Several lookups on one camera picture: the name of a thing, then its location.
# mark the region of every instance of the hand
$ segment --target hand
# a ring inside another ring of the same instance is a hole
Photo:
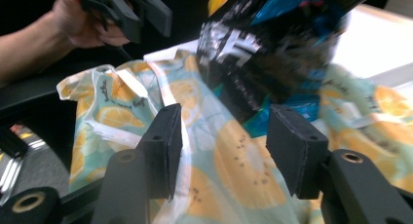
[[[56,0],[53,12],[57,26],[76,47],[122,46],[129,42],[113,22],[109,21],[104,30],[96,17],[82,10],[80,0]]]

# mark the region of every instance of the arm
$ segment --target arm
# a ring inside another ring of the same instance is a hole
[[[104,30],[79,0],[56,0],[50,12],[26,28],[0,37],[0,84],[41,72],[75,48],[128,42],[113,22]]]

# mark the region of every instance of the white table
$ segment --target white table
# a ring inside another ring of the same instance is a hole
[[[195,52],[192,41],[146,55],[145,60],[174,58],[177,49]],[[413,97],[413,19],[360,5],[350,12],[347,31],[334,63],[358,77],[400,89]]]

